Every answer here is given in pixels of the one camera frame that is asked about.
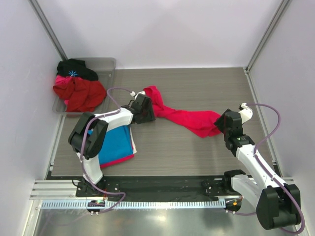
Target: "transparent container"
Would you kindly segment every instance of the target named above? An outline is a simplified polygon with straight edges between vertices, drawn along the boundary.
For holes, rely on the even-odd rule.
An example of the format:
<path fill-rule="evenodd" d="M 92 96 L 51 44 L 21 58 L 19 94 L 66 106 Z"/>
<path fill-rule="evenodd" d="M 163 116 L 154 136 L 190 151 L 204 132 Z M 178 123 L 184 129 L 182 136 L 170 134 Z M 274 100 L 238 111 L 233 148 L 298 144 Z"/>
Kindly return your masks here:
<path fill-rule="evenodd" d="M 114 84 L 116 60 L 114 58 L 76 58 L 78 60 L 84 60 L 88 69 L 95 71 L 98 75 L 98 80 L 102 83 L 104 88 L 108 90 Z M 98 105 L 93 113 L 105 113 L 109 106 L 109 98 L 105 98 L 104 101 Z M 66 112 L 67 106 L 63 100 L 56 96 L 53 111 L 63 116 L 79 116 L 82 112 Z"/>

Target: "folded blue cloth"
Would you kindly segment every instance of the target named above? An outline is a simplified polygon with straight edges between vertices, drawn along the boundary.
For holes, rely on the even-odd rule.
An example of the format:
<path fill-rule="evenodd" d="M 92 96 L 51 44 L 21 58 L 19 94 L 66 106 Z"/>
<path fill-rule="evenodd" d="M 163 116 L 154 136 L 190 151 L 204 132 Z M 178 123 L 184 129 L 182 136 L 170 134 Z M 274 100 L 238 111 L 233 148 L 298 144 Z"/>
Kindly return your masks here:
<path fill-rule="evenodd" d="M 98 154 L 99 164 L 108 164 L 132 154 L 130 129 L 127 125 L 123 125 L 106 133 L 103 147 Z"/>

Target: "wall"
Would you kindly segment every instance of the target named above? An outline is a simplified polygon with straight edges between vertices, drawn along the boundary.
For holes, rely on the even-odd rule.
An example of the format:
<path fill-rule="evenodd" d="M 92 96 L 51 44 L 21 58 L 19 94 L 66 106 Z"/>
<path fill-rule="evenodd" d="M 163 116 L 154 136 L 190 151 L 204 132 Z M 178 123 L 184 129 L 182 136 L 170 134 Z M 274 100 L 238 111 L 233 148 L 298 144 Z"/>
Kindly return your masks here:
<path fill-rule="evenodd" d="M 60 58 L 28 1 L 2 1 L 0 15 L 0 234 L 20 236 L 59 120 L 52 85 Z"/>
<path fill-rule="evenodd" d="M 251 71 L 259 101 L 282 115 L 272 140 L 282 171 L 301 190 L 311 235 L 315 235 L 314 12 L 313 0 L 292 1 Z M 272 130 L 276 116 L 264 111 L 264 117 Z"/>
<path fill-rule="evenodd" d="M 38 0 L 68 57 L 118 68 L 248 64 L 281 0 Z"/>

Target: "gray wood tabletop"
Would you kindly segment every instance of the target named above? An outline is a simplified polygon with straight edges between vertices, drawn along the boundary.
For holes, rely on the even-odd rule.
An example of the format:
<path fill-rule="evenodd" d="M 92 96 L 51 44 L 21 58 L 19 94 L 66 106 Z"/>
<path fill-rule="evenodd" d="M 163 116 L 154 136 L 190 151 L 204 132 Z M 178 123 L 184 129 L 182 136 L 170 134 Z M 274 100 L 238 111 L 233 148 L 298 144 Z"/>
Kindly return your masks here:
<path fill-rule="evenodd" d="M 222 114 L 227 108 L 238 110 L 243 102 L 252 103 L 251 90 L 242 68 L 134 69 L 117 70 L 115 87 L 135 92 L 156 85 L 166 106 L 188 111 L 215 111 Z M 132 98 L 116 90 L 113 96 L 121 104 Z M 111 102 L 109 111 L 115 110 Z M 66 118 L 54 160 L 53 176 L 80 176 L 78 157 L 67 139 L 78 118 Z M 164 118 L 131 126 L 137 153 L 124 163 L 103 169 L 108 176 L 160 175 L 222 175 L 224 171 L 243 169 L 225 147 L 223 135 L 200 138 L 186 128 Z M 263 138 L 256 109 L 253 118 L 244 125 L 244 133 L 256 143 Z M 271 164 L 266 144 L 259 149 Z"/>

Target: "black cloth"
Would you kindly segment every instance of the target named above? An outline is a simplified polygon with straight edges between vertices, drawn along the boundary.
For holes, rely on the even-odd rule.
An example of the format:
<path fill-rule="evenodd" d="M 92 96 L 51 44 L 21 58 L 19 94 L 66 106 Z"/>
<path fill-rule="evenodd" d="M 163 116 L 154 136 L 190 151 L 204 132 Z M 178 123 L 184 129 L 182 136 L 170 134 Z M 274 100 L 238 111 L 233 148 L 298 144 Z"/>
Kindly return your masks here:
<path fill-rule="evenodd" d="M 57 75 L 63 77 L 74 76 L 81 77 L 82 79 L 95 81 L 98 80 L 98 76 L 95 71 L 88 69 L 85 66 L 85 61 L 77 59 L 69 59 L 66 61 L 60 61 L 57 66 Z"/>

